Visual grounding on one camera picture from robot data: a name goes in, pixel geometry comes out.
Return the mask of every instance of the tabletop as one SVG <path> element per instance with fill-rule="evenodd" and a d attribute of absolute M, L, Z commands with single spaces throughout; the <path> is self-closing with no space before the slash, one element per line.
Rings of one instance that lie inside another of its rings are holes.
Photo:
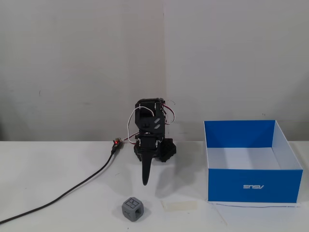
<path fill-rule="evenodd" d="M 308 231 L 309 142 L 290 142 L 303 169 L 296 204 L 207 201 L 203 142 L 178 142 L 166 163 L 153 160 L 147 186 L 133 145 L 59 202 L 0 225 L 1 232 Z M 0 220 L 44 205 L 107 161 L 112 142 L 0 142 Z M 141 200 L 144 215 L 131 222 L 121 205 Z"/>

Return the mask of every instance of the open cardboard box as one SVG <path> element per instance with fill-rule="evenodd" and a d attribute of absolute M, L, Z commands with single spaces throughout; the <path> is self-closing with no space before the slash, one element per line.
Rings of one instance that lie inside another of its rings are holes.
<path fill-rule="evenodd" d="M 295 203 L 302 168 L 275 120 L 205 121 L 208 200 Z"/>

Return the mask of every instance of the wall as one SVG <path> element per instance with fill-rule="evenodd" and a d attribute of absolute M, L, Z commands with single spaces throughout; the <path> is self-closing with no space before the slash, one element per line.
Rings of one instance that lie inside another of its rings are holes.
<path fill-rule="evenodd" d="M 166 0 L 167 97 L 176 140 L 203 120 L 276 119 L 309 140 L 309 1 Z"/>
<path fill-rule="evenodd" d="M 160 0 L 0 0 L 2 140 L 125 136 L 165 82 Z"/>
<path fill-rule="evenodd" d="M 203 140 L 203 120 L 227 119 L 277 119 L 289 140 L 309 140 L 308 9 L 0 0 L 0 137 L 111 140 L 137 100 L 167 96 L 175 140 Z"/>

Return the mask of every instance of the black cable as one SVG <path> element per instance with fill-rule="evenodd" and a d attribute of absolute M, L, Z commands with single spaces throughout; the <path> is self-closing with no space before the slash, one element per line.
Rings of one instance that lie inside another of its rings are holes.
<path fill-rule="evenodd" d="M 17 215 L 17 216 L 14 216 L 14 217 L 11 217 L 11 218 L 8 218 L 8 219 L 5 219 L 3 221 L 0 221 L 0 225 L 1 224 L 4 224 L 6 222 L 9 222 L 9 221 L 12 221 L 14 219 L 17 219 L 17 218 L 20 218 L 22 216 L 25 216 L 25 215 L 28 215 L 28 214 L 31 214 L 31 213 L 34 213 L 40 209 L 44 209 L 50 205 L 52 205 L 53 203 L 56 203 L 57 201 L 59 201 L 61 198 L 63 198 L 65 195 L 67 195 L 68 193 L 72 192 L 74 189 L 78 188 L 80 185 L 84 184 L 85 182 L 87 182 L 88 180 L 90 180 L 91 178 L 93 178 L 94 176 L 96 176 L 97 174 L 99 174 L 107 165 L 108 163 L 111 161 L 111 158 L 113 156 L 113 154 L 115 154 L 116 150 L 120 147 L 120 143 L 121 141 L 120 140 L 116 140 L 116 142 L 114 141 L 114 145 L 112 146 L 112 152 L 111 152 L 111 155 L 110 157 L 108 158 L 107 162 L 105 163 L 105 165 L 103 167 L 101 167 L 97 172 L 93 173 L 91 176 L 89 176 L 86 180 L 82 181 L 81 183 L 79 183 L 78 185 L 74 186 L 73 188 L 71 188 L 70 190 L 66 191 L 65 193 L 63 193 L 60 197 L 58 197 L 57 199 L 53 200 L 52 202 L 50 203 L 47 203 L 41 207 L 38 207 L 36 209 L 32 209 L 28 212 L 25 212 L 25 213 L 22 213 L 20 215 Z"/>

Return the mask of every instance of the gray cube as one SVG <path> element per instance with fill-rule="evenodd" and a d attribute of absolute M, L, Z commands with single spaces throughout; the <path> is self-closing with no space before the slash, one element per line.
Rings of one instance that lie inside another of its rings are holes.
<path fill-rule="evenodd" d="M 137 198 L 130 197 L 122 204 L 122 213 L 130 221 L 137 221 L 144 214 L 144 205 Z"/>

